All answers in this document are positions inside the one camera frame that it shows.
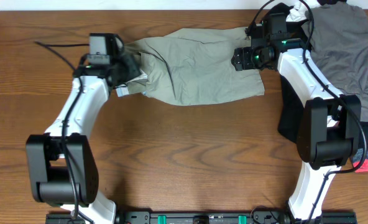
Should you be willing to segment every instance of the wood grain surface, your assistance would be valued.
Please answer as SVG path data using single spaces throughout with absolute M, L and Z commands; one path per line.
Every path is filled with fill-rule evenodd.
M 0 223 L 44 223 L 48 211 L 58 211 L 32 199 L 25 141 L 42 134 L 59 114 L 71 89 L 71 71 L 34 40 L 82 43 L 90 32 L 112 32 L 130 42 L 182 27 L 247 26 L 254 15 L 0 12 Z M 77 63 L 87 48 L 58 51 Z M 221 105 L 179 107 L 113 93 L 90 139 L 100 190 L 121 207 L 153 211 L 283 208 L 301 160 L 295 145 L 277 132 L 282 109 L 278 73 L 263 71 L 262 79 L 264 96 Z M 359 223 L 368 223 L 368 173 L 336 176 L 323 208 L 353 209 Z

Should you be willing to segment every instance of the dark gray garment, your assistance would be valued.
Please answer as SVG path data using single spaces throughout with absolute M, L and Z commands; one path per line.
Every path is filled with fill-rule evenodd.
M 311 57 L 325 77 L 344 94 L 361 100 L 361 121 L 368 121 L 368 18 L 343 2 L 312 9 L 315 29 Z M 302 26 L 310 35 L 310 22 Z
M 128 83 L 129 93 L 145 92 L 172 105 L 208 105 L 264 94 L 258 70 L 235 71 L 234 49 L 250 46 L 245 27 L 230 30 L 180 29 L 126 45 L 148 75 L 144 85 Z

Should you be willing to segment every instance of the robotic arm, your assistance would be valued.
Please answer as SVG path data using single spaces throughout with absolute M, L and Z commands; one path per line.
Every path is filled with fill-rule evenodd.
M 296 136 L 302 167 L 295 192 L 288 200 L 288 209 L 255 210 L 251 213 L 150 213 L 118 211 L 116 204 L 98 190 L 98 171 L 88 143 L 91 130 L 110 92 L 122 83 L 140 75 L 131 55 L 126 54 L 122 41 L 113 34 L 90 34 L 88 65 L 79 65 L 73 73 L 73 87 L 61 113 L 44 134 L 29 136 L 26 144 L 32 195 L 38 202 L 74 210 L 75 195 L 69 170 L 51 166 L 50 161 L 63 157 L 62 131 L 67 121 L 64 143 L 69 151 L 74 186 L 78 192 L 79 218 L 75 223 L 94 224 L 264 224 L 303 223 L 312 213 L 311 223 L 357 223 L 354 213 L 323 213 L 321 204 L 332 181 L 325 183 L 320 200 L 318 189 L 324 175 L 339 170 L 353 155 L 358 145 L 358 132 L 346 110 L 311 75 L 301 56 L 303 42 L 289 38 L 285 16 L 271 14 L 258 27 L 260 38 L 252 38 L 252 47 L 236 49 L 232 64 L 236 70 L 271 68 L 280 72 L 282 85 L 301 107 L 298 123 L 289 135 Z M 325 85 L 331 86 L 310 58 L 314 72 Z M 356 96 L 343 96 L 331 90 L 359 116 L 360 102 Z M 292 103 L 285 103 L 292 109 Z M 281 122 L 289 122 L 283 111 Z M 70 223 L 69 215 L 48 215 L 46 223 Z

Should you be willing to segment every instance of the white background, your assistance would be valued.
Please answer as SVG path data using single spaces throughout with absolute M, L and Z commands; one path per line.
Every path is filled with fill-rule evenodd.
M 277 0 L 292 6 L 297 0 Z M 197 10 L 258 9 L 267 0 L 0 0 L 5 10 Z M 368 0 L 347 0 L 347 3 L 368 9 Z

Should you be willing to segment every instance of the wooden tabletop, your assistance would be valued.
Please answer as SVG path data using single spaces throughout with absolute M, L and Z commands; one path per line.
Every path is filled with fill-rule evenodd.
M 112 32 L 130 42 L 182 27 L 247 26 L 254 15 L 249 10 L 0 12 L 0 223 L 44 223 L 48 211 L 58 210 L 32 198 L 25 142 L 59 114 L 71 89 L 71 70 L 34 40 L 82 43 L 90 32 Z M 57 50 L 77 63 L 88 49 Z M 279 75 L 263 71 L 262 79 L 264 96 L 220 105 L 180 107 L 113 93 L 90 139 L 99 189 L 122 207 L 153 211 L 283 208 L 301 160 L 295 145 L 277 132 Z M 353 209 L 359 223 L 368 223 L 368 173 L 336 176 L 323 209 Z

